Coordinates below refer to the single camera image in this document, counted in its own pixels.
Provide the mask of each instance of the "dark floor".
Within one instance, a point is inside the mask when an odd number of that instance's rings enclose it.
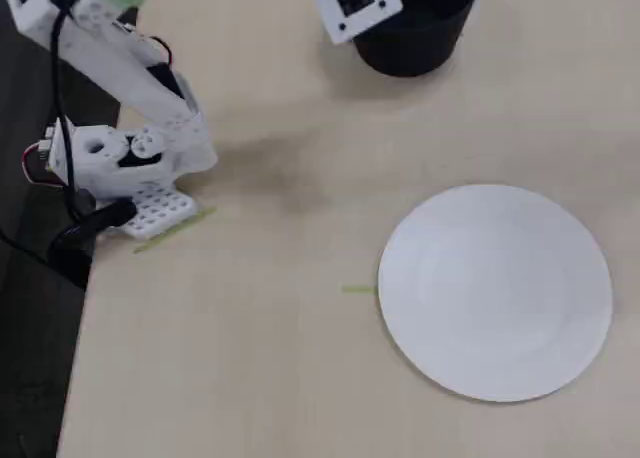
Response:
[[[5,0],[0,43],[0,226],[44,254],[68,222],[57,190],[28,186],[20,157],[51,117],[48,55],[17,35]],[[115,123],[113,99],[71,69],[63,77],[72,121]],[[21,448],[55,456],[83,301],[78,288],[0,243],[0,458],[24,457]]]

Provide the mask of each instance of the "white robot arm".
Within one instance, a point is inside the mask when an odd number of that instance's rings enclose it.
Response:
[[[8,0],[18,30],[45,48],[60,11],[54,1]],[[70,10],[73,19],[64,21],[59,56],[151,122],[127,132],[109,126],[74,127],[68,121],[77,187],[105,203],[132,197],[139,213],[123,230],[145,239],[196,212],[193,200],[175,192],[173,182],[185,173],[211,168],[217,156],[186,80],[171,69],[150,38],[117,21],[142,1],[78,0]],[[66,182],[59,121],[47,138],[49,167]],[[158,204],[160,197],[167,199]]]

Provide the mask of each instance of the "wooden table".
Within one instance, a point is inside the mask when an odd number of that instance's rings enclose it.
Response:
[[[637,2],[478,0],[449,64],[397,80],[311,0],[148,0],[220,153],[181,186],[217,213],[99,246],[59,456],[639,456]],[[527,404],[439,389],[343,292],[414,206],[478,182],[561,203],[613,273],[602,355]]]

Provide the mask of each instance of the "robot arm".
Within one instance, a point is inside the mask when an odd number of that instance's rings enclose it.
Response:
[[[19,31],[45,48],[59,8],[55,0],[8,0]],[[78,0],[60,34],[60,58],[116,100],[150,120],[140,130],[71,124],[76,182],[98,200],[134,196],[150,185],[170,187],[217,157],[197,102],[184,78],[151,39],[117,17],[142,0]],[[60,124],[49,166],[66,180]]]

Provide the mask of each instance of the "red wire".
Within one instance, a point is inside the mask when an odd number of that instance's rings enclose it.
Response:
[[[38,144],[34,143],[33,145],[30,145],[26,150],[24,150],[24,153],[22,153],[22,170],[24,171],[24,174],[27,177],[27,180],[29,180],[29,182],[33,183],[34,185],[47,185],[47,186],[56,186],[56,187],[62,186],[61,182],[38,181],[33,178],[33,176],[31,175],[31,172],[29,171],[29,165],[27,164],[27,159],[29,155],[37,149],[38,149]]]

